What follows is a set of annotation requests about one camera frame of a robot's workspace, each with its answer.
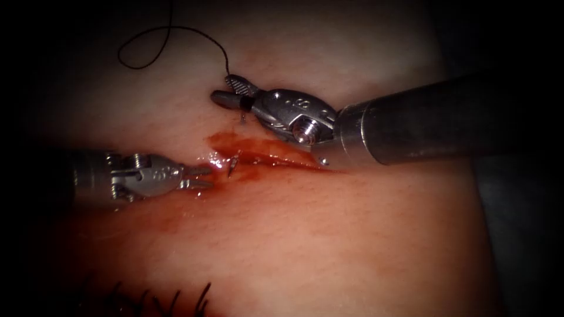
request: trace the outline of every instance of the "metal screw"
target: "metal screw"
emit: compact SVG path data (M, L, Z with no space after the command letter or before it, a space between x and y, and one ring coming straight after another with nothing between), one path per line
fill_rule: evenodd
M135 153L129 157L129 164L132 168L147 168L151 166L151 161L149 156Z
M292 134L299 143L313 145L319 139L319 124L315 120L303 118L294 123Z

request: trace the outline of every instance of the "black suture thread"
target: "black suture thread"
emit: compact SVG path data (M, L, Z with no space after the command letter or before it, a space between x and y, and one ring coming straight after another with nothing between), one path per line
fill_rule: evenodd
M78 314L78 310L83 306L83 301L86 296L86 287L90 284L90 281L94 278L95 273L89 273L82 284L80 285L80 289L78 290L74 300L72 300L70 305L70 311L68 313L69 316L76 316Z
M200 295L200 298L198 299L198 303L196 303L196 309L194 311L195 317L204 317L204 310L205 310L206 305L207 305L207 300L205 300L203 303L202 303L202 301L204 300L204 297L206 297L207 291L210 290L211 286L212 286L212 283L208 283L206 285L206 287L204 288L204 291Z
M155 63L155 61L157 61L157 59L160 57L161 53L164 51L166 44L169 41L170 38L170 31L172 29L181 29L181 30L186 30L186 31L192 31L195 32L203 37L205 37L206 39L210 40L212 43L214 43L215 45L217 45L217 47L219 47L221 49L221 52L223 52L223 57L225 58L225 70L227 72L227 74L229 75L229 58L227 58L227 52L225 51L225 49L223 48L223 46L221 44L219 44L218 41L216 41L215 39L213 39L211 36L209 36L208 34L205 34L204 32L195 29L195 28L189 28L187 26L181 26L181 25L172 25L172 15L173 15L173 0L169 1L169 24L167 26L157 26L155 28L150 28L147 29L143 32L139 32L135 35L133 35L129 40L127 40L124 44L122 44L119 49L117 50L117 59L119 61L120 64L122 64L123 66L129 68L129 69L134 69L134 70L139 70L139 69L144 69L149 67L150 65L152 65L153 63ZM126 62L123 61L122 59L122 50L125 48L125 46L129 45L131 42L135 41L137 38L154 32L154 31L158 31L158 30L162 30L162 29L166 29L166 36L164 38L163 41L163 45L161 45L159 52L157 53L157 55L154 56L154 58L147 64L142 65L142 66L132 66L127 64Z
M170 308L169 308L168 312L165 312L165 310L162 308L162 306L160 306L159 299L156 296L153 296L153 302L155 303L155 307L157 308L159 313L162 315L162 317L172 317L172 310L174 308L174 305L176 304L176 300L178 299L179 295L180 295L180 291L176 291L176 294L174 295L174 298L172 299L172 303L170 303Z
M118 289L121 286L122 286L121 281L116 283L116 285L113 287L110 295L104 300L104 309L106 310L106 314L108 314L107 311L112 311L112 310L115 313L119 314L120 307L118 307L118 304L116 303L116 296L118 294Z

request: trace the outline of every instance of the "metal instrument jaw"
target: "metal instrument jaw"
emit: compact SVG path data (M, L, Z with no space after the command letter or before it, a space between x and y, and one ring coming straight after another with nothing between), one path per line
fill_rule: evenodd
M158 154L108 155L112 171L112 194L115 200L133 202L164 195L173 190L213 187L198 176L210 174L209 167L189 167Z
M265 91L237 75L228 75L225 81L234 92L216 90L212 101L228 109L252 112L278 138L304 151L333 138L337 112L323 100L296 90Z

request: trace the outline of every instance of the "metal cylinder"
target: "metal cylinder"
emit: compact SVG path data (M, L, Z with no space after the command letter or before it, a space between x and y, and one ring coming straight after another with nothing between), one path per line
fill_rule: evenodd
M311 152L342 169L519 150L538 124L516 89L488 72L351 104L340 111L333 139Z
M60 214L76 207L83 210L114 210L125 204L113 199L112 167L104 150L30 150L41 164L40 189L33 194L31 210L42 215Z

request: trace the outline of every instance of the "blood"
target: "blood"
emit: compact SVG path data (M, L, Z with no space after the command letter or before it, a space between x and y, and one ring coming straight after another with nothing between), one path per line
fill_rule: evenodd
M238 155L238 165L322 170L310 153L294 148L281 140L254 139L233 132L218 132L208 137L206 141L224 159Z
M274 171L303 170L313 173L334 173L318 166L310 153L301 151L281 140L244 137L234 132L218 132L205 139L212 152L201 157L212 173L198 179L210 181L213 188L191 191L196 200L210 198L229 186L259 181ZM229 167L234 165L229 175Z

